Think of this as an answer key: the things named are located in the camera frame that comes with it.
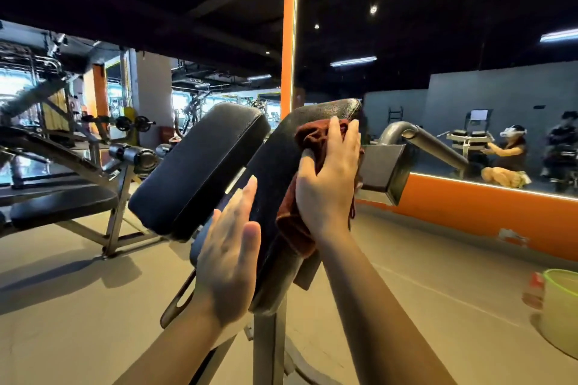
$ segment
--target plastic bucket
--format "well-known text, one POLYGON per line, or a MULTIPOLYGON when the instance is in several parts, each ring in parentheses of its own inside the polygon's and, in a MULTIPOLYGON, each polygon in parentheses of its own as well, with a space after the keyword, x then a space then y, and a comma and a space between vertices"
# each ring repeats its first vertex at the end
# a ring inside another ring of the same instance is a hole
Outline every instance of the plastic bucket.
POLYGON ((578 272, 549 269, 540 331, 553 346, 578 359, 578 272))

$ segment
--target green bucket rim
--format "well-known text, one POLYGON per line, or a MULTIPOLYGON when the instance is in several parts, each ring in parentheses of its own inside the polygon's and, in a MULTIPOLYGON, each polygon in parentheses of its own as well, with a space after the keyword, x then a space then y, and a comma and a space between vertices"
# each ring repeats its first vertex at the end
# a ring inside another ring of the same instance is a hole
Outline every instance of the green bucket rim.
POLYGON ((552 277, 550 276, 551 272, 565 272, 568 274, 574 274, 576 276, 578 276, 578 272, 574 272, 574 271, 568 271, 567 269, 549 269, 548 271, 544 272, 544 278, 546 280, 548 280, 550 283, 552 283, 555 287, 557 287, 558 289, 561 289, 562 291, 573 295, 574 297, 578 297, 578 292, 574 292, 574 291, 570 291, 568 288, 565 288, 564 286, 560 285, 558 282, 555 282, 552 277))

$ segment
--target black padded cushion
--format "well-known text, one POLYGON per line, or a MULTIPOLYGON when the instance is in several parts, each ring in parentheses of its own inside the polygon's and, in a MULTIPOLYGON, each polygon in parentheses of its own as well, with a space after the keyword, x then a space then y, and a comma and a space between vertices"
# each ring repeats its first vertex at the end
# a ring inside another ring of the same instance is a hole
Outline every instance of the black padded cushion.
POLYGON ((99 214, 118 204, 117 192, 100 186, 84 186, 18 202, 12 206, 10 218, 15 228, 24 230, 99 214))
POLYGON ((128 208, 159 236, 190 239, 269 131, 256 108, 215 105, 139 186, 128 208))
MULTIPOLYGON (((366 121, 360 100, 343 99, 297 108, 283 119, 269 140, 259 148, 247 165, 247 170, 219 204, 219 208, 222 209, 235 189, 247 184, 251 175, 256 176, 258 188, 250 219, 261 225, 262 237, 256 292, 251 305, 251 311, 254 313, 275 312, 300 271, 303 259, 279 235, 275 219, 287 188, 299 168, 301 151, 295 142, 297 128, 307 122, 328 119, 331 116, 340 119, 359 119, 361 133, 366 133, 366 121)), ((210 223, 207 223, 192 244, 193 265, 196 263, 209 226, 210 223)), ((313 279, 320 262, 318 253, 305 261, 303 266, 308 272, 303 277, 306 279, 305 285, 313 279)))

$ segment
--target gym floor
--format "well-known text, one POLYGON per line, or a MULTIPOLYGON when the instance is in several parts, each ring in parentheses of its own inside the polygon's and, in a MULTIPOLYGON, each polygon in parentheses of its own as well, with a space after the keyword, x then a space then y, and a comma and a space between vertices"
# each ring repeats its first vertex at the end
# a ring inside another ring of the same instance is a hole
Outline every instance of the gym floor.
MULTIPOLYGON (((101 231, 106 221, 81 220, 101 231)), ((578 361, 541 338, 521 301, 544 268, 364 209, 353 233, 458 384, 576 384, 578 361)), ((102 261, 98 245, 57 226, 2 238, 0 383, 112 383, 160 333, 191 271, 188 249, 163 242, 102 261)), ((291 288, 287 334, 312 366, 358 383, 324 271, 308 292, 291 288)), ((252 343, 241 333, 212 383, 250 385, 251 375, 252 343)))

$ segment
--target fluorescent light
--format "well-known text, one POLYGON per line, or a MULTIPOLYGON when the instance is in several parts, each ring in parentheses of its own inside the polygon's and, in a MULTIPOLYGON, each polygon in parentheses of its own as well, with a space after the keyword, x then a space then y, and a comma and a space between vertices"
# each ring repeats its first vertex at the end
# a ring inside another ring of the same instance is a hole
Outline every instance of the fluorescent light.
POLYGON ((548 43, 554 41, 564 41, 578 39, 578 29, 568 29, 566 31, 551 32, 550 34, 544 34, 540 38, 540 43, 548 43))
POLYGON ((378 59, 377 57, 356 58, 354 60, 336 61, 334 63, 330 63, 330 66, 331 67, 355 66, 357 64, 372 63, 377 59, 378 59))
POLYGON ((259 75, 259 76, 250 76, 247 78, 247 81, 257 81, 259 79, 269 79, 271 75, 259 75))

